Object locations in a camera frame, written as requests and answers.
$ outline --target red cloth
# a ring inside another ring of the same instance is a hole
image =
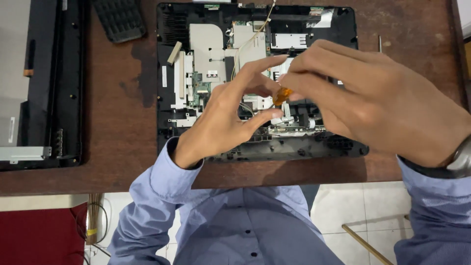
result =
[[[83,265],[84,240],[71,209],[0,212],[0,265]],[[79,224],[85,227],[87,210]]]

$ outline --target hand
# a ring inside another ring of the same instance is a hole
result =
[[[319,74],[342,80],[346,89]],[[421,166],[446,166],[471,134],[466,110],[381,53],[316,41],[280,83],[315,102],[327,130]]]
[[[282,110],[271,108],[243,122],[237,109],[244,94],[267,97],[278,92],[280,85],[261,72],[282,64],[286,58],[281,55],[246,63],[233,81],[215,87],[201,116],[180,136],[172,155],[173,162],[187,168],[202,158],[229,151],[248,141],[267,121],[281,118]]]

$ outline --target shirt sleeve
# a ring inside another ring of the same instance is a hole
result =
[[[396,243],[398,264],[471,264],[471,177],[436,179],[399,165],[414,237]]]
[[[109,265],[170,264],[155,253],[168,244],[176,206],[203,166],[202,160],[195,170],[181,169],[173,163],[169,154],[177,143],[176,137],[168,140],[155,164],[131,184],[129,192],[134,202],[120,212],[107,249],[111,253]]]

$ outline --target screwdriver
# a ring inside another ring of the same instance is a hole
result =
[[[273,97],[273,105],[271,105],[269,108],[273,108],[273,106],[281,106],[281,104],[283,104],[283,102],[289,98],[291,93],[293,93],[293,90],[282,87]]]

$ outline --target brown table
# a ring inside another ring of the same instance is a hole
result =
[[[313,2],[277,1],[280,5]],[[85,164],[0,173],[0,195],[126,191],[153,164],[156,3],[141,1],[147,37],[118,45],[108,42],[91,11],[84,101]],[[381,35],[384,53],[427,77],[458,104],[467,106],[467,66],[456,0],[318,0],[315,4],[353,7],[361,50],[377,51]],[[394,155],[371,150],[362,158],[207,164],[193,188],[400,179]]]

